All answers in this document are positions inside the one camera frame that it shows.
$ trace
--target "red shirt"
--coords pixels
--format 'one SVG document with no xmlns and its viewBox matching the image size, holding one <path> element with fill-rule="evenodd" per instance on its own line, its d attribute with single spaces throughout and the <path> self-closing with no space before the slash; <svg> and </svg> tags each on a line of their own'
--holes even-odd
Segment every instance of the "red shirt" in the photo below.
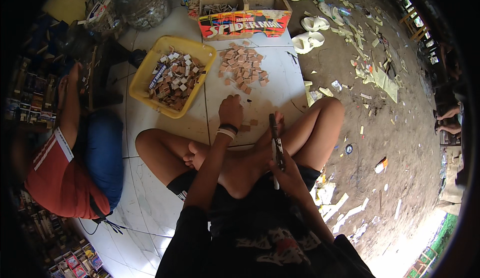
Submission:
<svg viewBox="0 0 480 278">
<path fill-rule="evenodd" d="M 91 194 L 98 208 L 105 215 L 110 213 L 108 199 L 73 158 L 60 128 L 33 156 L 25 188 L 45 209 L 61 217 L 96 219 Z"/>
</svg>

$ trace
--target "wristband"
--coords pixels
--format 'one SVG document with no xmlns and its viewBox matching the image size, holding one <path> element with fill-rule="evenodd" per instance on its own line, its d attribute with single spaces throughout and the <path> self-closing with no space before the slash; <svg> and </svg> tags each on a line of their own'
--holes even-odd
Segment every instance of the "wristband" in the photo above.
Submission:
<svg viewBox="0 0 480 278">
<path fill-rule="evenodd" d="M 223 128 L 219 128 L 217 131 L 216 131 L 216 134 L 219 134 L 219 133 L 223 133 L 229 137 L 233 139 L 235 139 L 235 134 L 233 134 L 233 132 L 231 132 L 230 130 L 226 130 L 226 129 L 223 129 Z"/>
<path fill-rule="evenodd" d="M 239 132 L 239 129 L 231 124 L 221 124 L 219 127 L 220 128 L 223 128 L 223 129 L 226 129 L 226 128 L 230 128 L 231 130 L 235 131 L 235 134 L 237 134 Z"/>
</svg>

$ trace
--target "black t-shirt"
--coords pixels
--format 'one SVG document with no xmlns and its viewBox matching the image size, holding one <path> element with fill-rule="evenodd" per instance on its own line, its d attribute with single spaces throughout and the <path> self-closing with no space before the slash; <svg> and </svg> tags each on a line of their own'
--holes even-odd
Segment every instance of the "black t-shirt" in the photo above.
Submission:
<svg viewBox="0 0 480 278">
<path fill-rule="evenodd" d="M 212 238 L 205 212 L 183 209 L 156 277 L 373 277 L 345 235 L 323 242 L 287 210 L 230 223 Z"/>
</svg>

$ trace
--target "black shorts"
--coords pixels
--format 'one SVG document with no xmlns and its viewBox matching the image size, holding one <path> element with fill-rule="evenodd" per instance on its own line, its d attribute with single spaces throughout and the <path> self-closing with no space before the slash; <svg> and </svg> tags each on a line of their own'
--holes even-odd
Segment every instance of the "black shorts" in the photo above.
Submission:
<svg viewBox="0 0 480 278">
<path fill-rule="evenodd" d="M 320 172 L 301 165 L 297 165 L 298 171 L 305 182 L 308 190 L 311 190 L 320 176 Z M 190 185 L 197 175 L 196 170 L 187 171 L 170 182 L 166 187 L 182 200 L 187 197 Z M 243 199 L 235 199 L 220 184 L 213 195 L 212 206 L 208 212 L 208 219 L 211 221 L 211 232 L 213 236 L 218 235 L 224 227 L 225 219 L 232 214 L 247 211 L 249 209 L 279 210 L 289 209 L 290 200 L 282 190 L 275 190 L 272 173 L 262 175 L 255 183 L 249 194 Z"/>
</svg>

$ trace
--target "white wristband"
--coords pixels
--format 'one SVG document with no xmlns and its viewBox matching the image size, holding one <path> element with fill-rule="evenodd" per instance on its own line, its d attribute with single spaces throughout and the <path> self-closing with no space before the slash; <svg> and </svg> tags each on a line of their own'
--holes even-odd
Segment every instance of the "white wristband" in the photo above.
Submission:
<svg viewBox="0 0 480 278">
<path fill-rule="evenodd" d="M 233 132 L 231 132 L 230 130 L 219 128 L 216 131 L 216 134 L 219 134 L 219 133 L 226 134 L 227 136 L 231 137 L 232 139 L 235 139 L 235 134 Z"/>
</svg>

